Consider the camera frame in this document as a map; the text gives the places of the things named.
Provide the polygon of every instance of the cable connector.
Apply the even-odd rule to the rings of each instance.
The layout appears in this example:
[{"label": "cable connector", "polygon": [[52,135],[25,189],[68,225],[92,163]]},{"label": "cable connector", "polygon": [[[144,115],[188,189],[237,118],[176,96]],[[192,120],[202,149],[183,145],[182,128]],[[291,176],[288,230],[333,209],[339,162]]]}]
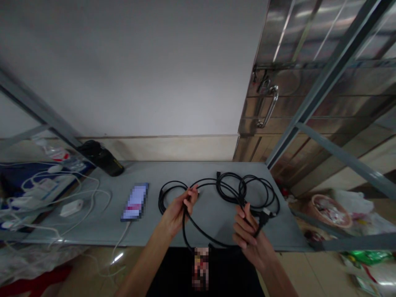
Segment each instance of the cable connector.
[{"label": "cable connector", "polygon": [[259,215],[259,228],[257,228],[255,237],[259,235],[261,229],[268,223],[269,219],[274,216],[275,215],[269,209],[264,207],[263,211],[261,211]]}]

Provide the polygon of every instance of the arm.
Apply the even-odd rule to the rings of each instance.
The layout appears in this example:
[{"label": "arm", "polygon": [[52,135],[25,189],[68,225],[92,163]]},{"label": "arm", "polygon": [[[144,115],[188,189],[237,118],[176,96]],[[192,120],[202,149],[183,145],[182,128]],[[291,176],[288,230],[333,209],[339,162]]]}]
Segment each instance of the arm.
[{"label": "arm", "polygon": [[146,295],[172,239],[182,228],[183,204],[187,206],[190,215],[192,214],[193,206],[198,199],[196,187],[188,189],[174,199],[165,211],[132,271],[115,294],[117,297]]},{"label": "arm", "polygon": [[[234,224],[236,233],[233,234],[233,240],[242,248],[243,254],[263,277],[270,296],[298,296],[285,270],[276,257],[276,253],[268,238],[262,231],[257,238],[253,237],[252,234],[257,230],[258,223],[250,213],[250,204],[246,204],[244,212],[239,205],[236,209],[236,223]],[[243,220],[245,216],[251,226]]]}]

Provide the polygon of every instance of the black thermos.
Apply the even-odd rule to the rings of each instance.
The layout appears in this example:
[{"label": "black thermos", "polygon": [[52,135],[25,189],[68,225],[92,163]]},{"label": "black thermos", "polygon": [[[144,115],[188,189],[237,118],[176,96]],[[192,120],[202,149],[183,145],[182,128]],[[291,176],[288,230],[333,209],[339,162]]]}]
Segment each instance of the black thermos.
[{"label": "black thermos", "polygon": [[77,150],[110,176],[118,176],[124,172],[124,166],[97,141],[88,140]]}]

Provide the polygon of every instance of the person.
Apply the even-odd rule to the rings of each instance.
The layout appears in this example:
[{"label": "person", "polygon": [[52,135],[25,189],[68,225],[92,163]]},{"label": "person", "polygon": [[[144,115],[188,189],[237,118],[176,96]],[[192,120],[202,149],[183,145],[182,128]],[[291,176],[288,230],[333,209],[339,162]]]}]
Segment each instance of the person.
[{"label": "person", "polygon": [[186,205],[191,215],[197,199],[195,185],[172,201],[135,266],[116,292],[117,297],[264,296],[256,270],[261,274],[271,297],[297,296],[265,234],[261,231],[256,238],[253,237],[258,223],[250,213],[249,203],[244,211],[239,205],[236,206],[233,225],[235,233],[232,239],[240,246],[242,253],[216,259],[225,250],[216,249],[217,255],[213,256],[212,261],[209,251],[209,255],[206,255],[209,271],[204,276],[208,280],[207,286],[204,290],[193,286],[197,281],[193,276],[196,260],[186,247],[169,248],[169,245],[182,228],[183,205]]}]

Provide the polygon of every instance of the plastic bottle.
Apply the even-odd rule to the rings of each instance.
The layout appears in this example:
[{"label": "plastic bottle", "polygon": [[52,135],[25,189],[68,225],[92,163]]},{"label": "plastic bottle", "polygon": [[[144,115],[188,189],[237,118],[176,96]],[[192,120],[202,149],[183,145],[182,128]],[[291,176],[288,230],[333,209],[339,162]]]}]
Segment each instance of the plastic bottle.
[{"label": "plastic bottle", "polygon": [[33,137],[32,140],[42,148],[42,150],[48,157],[56,162],[61,163],[70,171],[79,172],[86,167],[83,162],[81,162],[76,156],[71,155],[63,147],[55,148],[53,146],[50,146],[48,142],[41,137]]}]

